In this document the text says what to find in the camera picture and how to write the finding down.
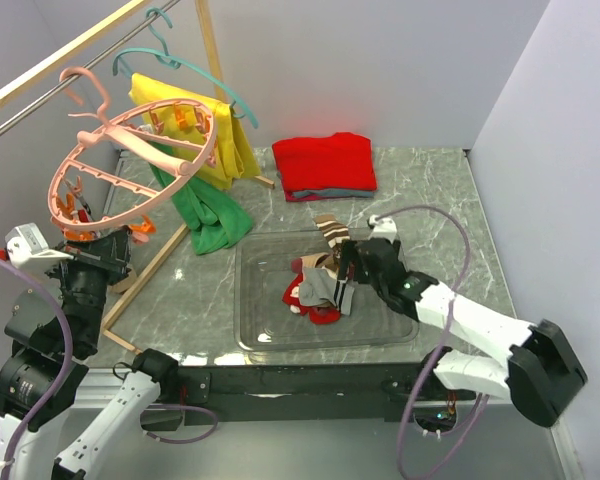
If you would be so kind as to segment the red christmas sock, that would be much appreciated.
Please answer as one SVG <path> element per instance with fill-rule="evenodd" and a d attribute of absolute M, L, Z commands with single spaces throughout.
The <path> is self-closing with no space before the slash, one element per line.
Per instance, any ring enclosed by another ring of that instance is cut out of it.
<path fill-rule="evenodd" d="M 298 275 L 285 290 L 282 301 L 289 307 L 289 310 L 299 316 L 309 316 L 309 320 L 316 325 L 326 325 L 337 322 L 341 313 L 330 303 L 325 306 L 304 306 L 299 300 L 299 285 L 302 282 L 302 276 Z"/>

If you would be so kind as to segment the brown striped sock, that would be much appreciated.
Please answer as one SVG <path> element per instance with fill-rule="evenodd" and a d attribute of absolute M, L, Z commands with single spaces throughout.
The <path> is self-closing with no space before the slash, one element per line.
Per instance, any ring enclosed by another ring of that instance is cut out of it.
<path fill-rule="evenodd" d="M 313 218 L 313 221 L 332 250 L 340 248 L 350 239 L 348 227 L 339 222 L 333 214 L 318 215 Z"/>

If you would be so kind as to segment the purple striped beige sock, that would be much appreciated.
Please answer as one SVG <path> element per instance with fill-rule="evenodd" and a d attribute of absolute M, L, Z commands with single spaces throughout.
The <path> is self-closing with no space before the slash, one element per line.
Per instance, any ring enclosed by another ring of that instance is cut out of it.
<path fill-rule="evenodd" d="M 332 253 L 314 253 L 291 261 L 291 271 L 300 274 L 304 268 L 326 268 L 334 273 L 338 271 L 337 262 Z"/>

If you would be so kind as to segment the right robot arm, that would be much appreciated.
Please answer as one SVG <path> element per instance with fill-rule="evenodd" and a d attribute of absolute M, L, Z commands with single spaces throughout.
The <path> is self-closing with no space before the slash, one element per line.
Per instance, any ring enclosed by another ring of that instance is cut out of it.
<path fill-rule="evenodd" d="M 428 274 L 407 269 L 398 247 L 385 238 L 346 241 L 337 285 L 344 287 L 348 279 L 367 284 L 392 311 L 479 351 L 469 355 L 436 346 L 409 399 L 420 391 L 432 399 L 471 391 L 508 400 L 535 425 L 553 427 L 588 381 L 564 331 L 549 320 L 534 324 L 500 314 Z"/>

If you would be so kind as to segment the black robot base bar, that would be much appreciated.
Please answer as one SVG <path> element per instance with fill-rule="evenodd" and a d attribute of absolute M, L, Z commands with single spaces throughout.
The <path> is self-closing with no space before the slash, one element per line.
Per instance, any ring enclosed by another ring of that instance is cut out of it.
<path fill-rule="evenodd" d="M 160 403 L 206 408 L 223 423 L 400 420 L 419 363 L 180 367 Z"/>

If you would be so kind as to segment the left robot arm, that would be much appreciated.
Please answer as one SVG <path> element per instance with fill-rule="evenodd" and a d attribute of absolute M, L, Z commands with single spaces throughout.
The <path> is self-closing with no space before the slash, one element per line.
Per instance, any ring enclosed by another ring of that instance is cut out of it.
<path fill-rule="evenodd" d="M 13 346 L 0 371 L 0 479 L 93 479 L 106 447 L 155 401 L 179 392 L 177 361 L 148 349 L 87 429 L 57 449 L 89 371 L 83 362 L 97 352 L 107 290 L 128 274 L 130 239 L 129 230 L 118 229 L 51 248 L 20 235 L 0 251 L 0 267 L 29 286 L 5 327 Z"/>

